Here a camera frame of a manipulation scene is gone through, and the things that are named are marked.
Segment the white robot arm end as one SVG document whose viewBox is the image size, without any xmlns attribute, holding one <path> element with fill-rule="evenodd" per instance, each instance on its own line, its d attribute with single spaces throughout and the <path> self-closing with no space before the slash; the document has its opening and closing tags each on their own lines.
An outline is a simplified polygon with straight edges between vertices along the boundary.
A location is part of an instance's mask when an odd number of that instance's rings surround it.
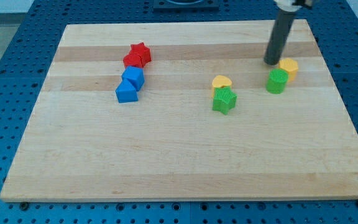
<svg viewBox="0 0 358 224">
<path fill-rule="evenodd" d="M 277 6 L 287 12 L 296 12 L 302 7 L 312 9 L 315 0 L 274 0 Z"/>
</svg>

